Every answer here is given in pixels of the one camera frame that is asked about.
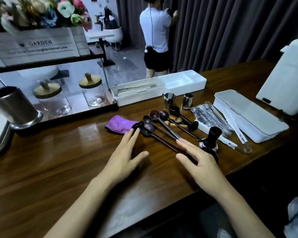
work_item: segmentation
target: hand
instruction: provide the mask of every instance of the hand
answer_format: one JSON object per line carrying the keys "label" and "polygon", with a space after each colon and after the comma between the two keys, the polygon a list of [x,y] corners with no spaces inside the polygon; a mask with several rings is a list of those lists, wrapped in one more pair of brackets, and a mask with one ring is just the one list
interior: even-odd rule
{"label": "hand", "polygon": [[174,17],[178,17],[178,10],[175,10],[175,12],[173,13]]}
{"label": "hand", "polygon": [[120,144],[112,153],[108,163],[101,172],[106,180],[109,180],[113,185],[118,184],[127,178],[138,164],[149,155],[149,152],[144,151],[131,159],[131,152],[139,135],[139,128],[132,135],[133,129],[125,133]]}
{"label": "hand", "polygon": [[177,144],[198,161],[198,165],[193,164],[188,157],[183,154],[177,154],[177,159],[193,176],[199,187],[217,200],[223,195],[223,189],[229,187],[230,183],[222,174],[213,156],[187,140],[179,139],[177,140]]}

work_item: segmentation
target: white shirt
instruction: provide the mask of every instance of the white shirt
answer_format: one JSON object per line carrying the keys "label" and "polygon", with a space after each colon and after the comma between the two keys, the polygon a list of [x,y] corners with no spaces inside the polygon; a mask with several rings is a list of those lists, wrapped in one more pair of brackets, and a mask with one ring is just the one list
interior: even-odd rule
{"label": "white shirt", "polygon": [[159,11],[156,8],[147,7],[140,14],[140,25],[145,36],[147,47],[153,47],[153,49],[159,53],[164,53],[169,50],[168,28],[170,27],[171,20],[171,16],[166,11]]}

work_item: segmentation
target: purple cloth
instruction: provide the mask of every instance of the purple cloth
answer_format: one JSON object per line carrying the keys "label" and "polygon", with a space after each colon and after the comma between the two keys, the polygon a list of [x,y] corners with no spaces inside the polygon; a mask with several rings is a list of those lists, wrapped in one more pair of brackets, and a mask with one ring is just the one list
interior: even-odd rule
{"label": "purple cloth", "polygon": [[119,115],[116,115],[112,117],[111,120],[109,120],[108,124],[105,127],[113,132],[125,134],[126,132],[129,132],[131,130],[132,126],[135,123],[138,122],[130,121],[120,117]]}

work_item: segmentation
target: metal cup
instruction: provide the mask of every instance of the metal cup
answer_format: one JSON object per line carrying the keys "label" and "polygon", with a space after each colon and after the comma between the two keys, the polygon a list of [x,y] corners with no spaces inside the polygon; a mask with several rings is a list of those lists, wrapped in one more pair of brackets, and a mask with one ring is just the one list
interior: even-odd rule
{"label": "metal cup", "polygon": [[43,118],[43,113],[33,107],[19,88],[13,86],[0,88],[0,113],[13,129],[29,128]]}
{"label": "metal cup", "polygon": [[165,108],[169,109],[173,105],[176,95],[173,93],[166,93],[164,96],[165,99]]}
{"label": "metal cup", "polygon": [[190,109],[192,105],[193,95],[192,94],[185,94],[183,96],[183,102],[181,108],[183,109]]}

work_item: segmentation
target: black cable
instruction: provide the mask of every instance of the black cable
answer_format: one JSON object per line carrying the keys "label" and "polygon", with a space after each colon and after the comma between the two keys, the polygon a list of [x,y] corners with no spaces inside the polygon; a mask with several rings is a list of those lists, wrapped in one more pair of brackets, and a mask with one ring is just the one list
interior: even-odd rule
{"label": "black cable", "polygon": [[151,17],[151,3],[149,3],[150,7],[150,18],[151,18],[151,42],[152,42],[152,48],[153,48],[153,23],[152,23],[152,17]]}

